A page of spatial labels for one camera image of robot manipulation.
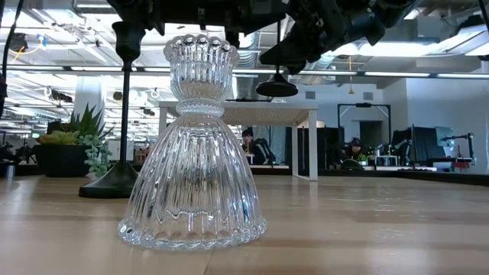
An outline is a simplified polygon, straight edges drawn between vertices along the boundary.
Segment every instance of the black planter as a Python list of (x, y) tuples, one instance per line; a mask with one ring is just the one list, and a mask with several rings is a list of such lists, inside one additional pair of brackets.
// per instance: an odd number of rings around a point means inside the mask
[(85, 150), (89, 146), (41, 144), (33, 148), (37, 165), (45, 176), (76, 177), (89, 173), (90, 165)]

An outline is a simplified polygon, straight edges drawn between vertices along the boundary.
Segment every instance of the black lamp base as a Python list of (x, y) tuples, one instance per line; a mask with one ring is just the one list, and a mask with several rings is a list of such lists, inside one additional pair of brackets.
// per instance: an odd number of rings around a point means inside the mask
[(100, 179), (79, 188), (78, 196), (94, 199), (123, 199), (131, 196), (138, 172), (128, 163), (117, 163)]

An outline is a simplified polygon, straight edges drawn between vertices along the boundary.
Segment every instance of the ribbed glass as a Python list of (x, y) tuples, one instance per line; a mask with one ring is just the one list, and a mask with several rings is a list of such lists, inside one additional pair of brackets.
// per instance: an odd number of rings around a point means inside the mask
[(248, 162), (219, 118), (238, 51), (204, 35), (164, 49), (180, 117), (158, 139), (134, 186), (118, 233), (146, 248), (195, 250), (259, 238), (267, 223)]

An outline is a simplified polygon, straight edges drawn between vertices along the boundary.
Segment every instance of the glass candle holder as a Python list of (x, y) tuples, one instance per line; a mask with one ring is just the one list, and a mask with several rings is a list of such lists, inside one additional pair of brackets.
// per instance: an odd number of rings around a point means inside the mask
[(248, 161), (219, 118), (238, 51), (217, 37), (175, 37), (164, 49), (180, 117), (158, 138), (129, 200), (120, 237), (146, 248), (223, 248), (267, 230)]

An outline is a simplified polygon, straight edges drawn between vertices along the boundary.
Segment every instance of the glass base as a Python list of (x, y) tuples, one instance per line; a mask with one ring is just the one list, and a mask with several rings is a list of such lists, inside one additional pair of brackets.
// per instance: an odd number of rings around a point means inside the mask
[(244, 244), (267, 230), (248, 161), (213, 115), (182, 115), (159, 137), (134, 186), (119, 236), (146, 248)]

